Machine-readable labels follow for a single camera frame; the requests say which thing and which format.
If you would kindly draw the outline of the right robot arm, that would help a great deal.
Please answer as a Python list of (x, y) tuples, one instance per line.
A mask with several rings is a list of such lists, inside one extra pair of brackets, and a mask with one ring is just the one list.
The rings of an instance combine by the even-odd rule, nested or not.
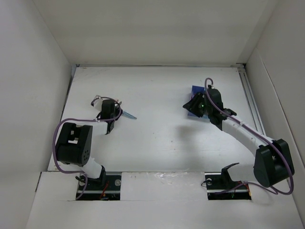
[(289, 179), (294, 188), (295, 173), (288, 143), (274, 140), (249, 127), (237, 113), (223, 106), (220, 92), (208, 86), (204, 92), (196, 93), (183, 108), (197, 117), (208, 116), (210, 123), (231, 135), (254, 155), (254, 177), (263, 187)]

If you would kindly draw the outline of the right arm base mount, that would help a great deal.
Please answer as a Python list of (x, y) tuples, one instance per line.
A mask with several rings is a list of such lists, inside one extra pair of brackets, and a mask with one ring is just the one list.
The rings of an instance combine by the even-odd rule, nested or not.
[(228, 169), (238, 165), (233, 163), (220, 172), (205, 172), (201, 186), (206, 188), (208, 200), (252, 200), (250, 188), (242, 181), (233, 181)]

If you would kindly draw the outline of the blue utility knife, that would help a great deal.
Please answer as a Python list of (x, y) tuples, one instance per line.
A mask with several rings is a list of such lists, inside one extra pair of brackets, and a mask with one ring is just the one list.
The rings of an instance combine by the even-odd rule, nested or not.
[(137, 119), (137, 117), (133, 116), (132, 114), (130, 114), (130, 113), (126, 112), (126, 111), (123, 111), (122, 115), (127, 117), (127, 118), (133, 119), (133, 120)]

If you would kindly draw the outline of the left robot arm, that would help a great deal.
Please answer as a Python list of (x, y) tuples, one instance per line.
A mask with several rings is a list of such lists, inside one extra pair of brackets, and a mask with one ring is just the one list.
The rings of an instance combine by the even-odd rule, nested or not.
[(109, 97), (100, 101), (100, 111), (94, 119), (67, 118), (56, 127), (53, 135), (52, 153), (57, 169), (66, 174), (82, 173), (95, 189), (106, 185), (105, 168), (91, 157), (93, 124), (100, 127), (101, 135), (108, 135), (114, 123), (122, 115), (121, 103)]

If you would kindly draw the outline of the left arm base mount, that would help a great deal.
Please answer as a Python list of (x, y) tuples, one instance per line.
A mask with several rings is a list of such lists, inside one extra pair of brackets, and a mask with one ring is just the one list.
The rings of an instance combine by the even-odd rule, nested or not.
[(118, 201), (121, 197), (122, 173), (106, 172), (102, 184), (88, 179), (86, 188), (85, 177), (75, 177), (78, 181), (76, 199), (81, 201)]

